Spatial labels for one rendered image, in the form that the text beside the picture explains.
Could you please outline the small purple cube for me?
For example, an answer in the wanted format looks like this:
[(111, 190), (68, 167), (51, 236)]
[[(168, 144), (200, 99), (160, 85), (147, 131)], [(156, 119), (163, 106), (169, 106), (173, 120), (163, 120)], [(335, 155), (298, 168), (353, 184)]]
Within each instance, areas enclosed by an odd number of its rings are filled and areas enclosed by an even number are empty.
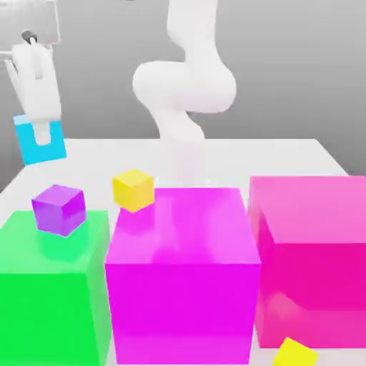
[(31, 200), (38, 230), (69, 236), (86, 221), (82, 189), (53, 184)]

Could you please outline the large pink box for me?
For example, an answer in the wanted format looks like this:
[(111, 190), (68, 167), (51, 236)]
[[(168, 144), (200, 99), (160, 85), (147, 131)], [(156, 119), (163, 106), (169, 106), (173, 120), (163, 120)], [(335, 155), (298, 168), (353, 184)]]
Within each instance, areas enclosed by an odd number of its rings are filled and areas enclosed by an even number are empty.
[(252, 177), (248, 215), (259, 346), (366, 349), (366, 177)]

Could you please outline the large green box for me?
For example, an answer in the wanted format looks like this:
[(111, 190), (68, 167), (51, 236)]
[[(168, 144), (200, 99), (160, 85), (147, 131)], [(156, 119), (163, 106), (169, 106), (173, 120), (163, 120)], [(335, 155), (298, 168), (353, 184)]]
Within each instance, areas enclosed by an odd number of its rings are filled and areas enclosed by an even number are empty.
[(105, 366), (112, 336), (105, 211), (68, 237), (15, 211), (0, 229), (0, 366)]

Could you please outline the large magenta box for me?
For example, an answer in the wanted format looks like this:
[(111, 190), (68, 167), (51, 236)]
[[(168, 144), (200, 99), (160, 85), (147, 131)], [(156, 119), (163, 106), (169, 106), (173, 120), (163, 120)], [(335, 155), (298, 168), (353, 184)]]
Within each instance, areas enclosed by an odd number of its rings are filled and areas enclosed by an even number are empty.
[(261, 261), (238, 188), (158, 188), (105, 262), (117, 363), (246, 365)]

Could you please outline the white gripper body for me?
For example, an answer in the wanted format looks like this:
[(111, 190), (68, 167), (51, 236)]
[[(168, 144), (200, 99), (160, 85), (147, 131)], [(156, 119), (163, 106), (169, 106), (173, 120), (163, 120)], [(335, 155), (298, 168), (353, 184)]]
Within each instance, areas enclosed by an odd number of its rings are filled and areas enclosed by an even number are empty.
[[(37, 50), (42, 78), (34, 71), (34, 53)], [(61, 119), (61, 102), (56, 80), (52, 51), (40, 44), (26, 42), (11, 49), (12, 58), (5, 61), (9, 77), (29, 121)]]

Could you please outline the small blue cube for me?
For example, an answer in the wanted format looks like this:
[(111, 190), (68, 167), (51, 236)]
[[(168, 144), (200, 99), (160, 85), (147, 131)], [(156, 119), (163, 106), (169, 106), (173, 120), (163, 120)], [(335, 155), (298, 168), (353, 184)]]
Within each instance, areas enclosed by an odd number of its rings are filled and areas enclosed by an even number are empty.
[(25, 165), (66, 158), (66, 147), (60, 121), (50, 123), (51, 141), (45, 145), (36, 143), (34, 128), (25, 115), (15, 116), (13, 121)]

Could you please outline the small yellow cube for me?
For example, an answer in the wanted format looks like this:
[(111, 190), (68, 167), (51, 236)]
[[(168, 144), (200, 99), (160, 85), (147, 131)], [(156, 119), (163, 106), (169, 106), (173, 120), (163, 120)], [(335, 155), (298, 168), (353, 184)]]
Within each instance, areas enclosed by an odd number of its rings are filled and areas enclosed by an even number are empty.
[(286, 337), (272, 366), (315, 366), (317, 353), (297, 341)]
[(132, 213), (154, 202), (153, 176), (138, 169), (131, 169), (113, 177), (112, 190), (115, 203)]

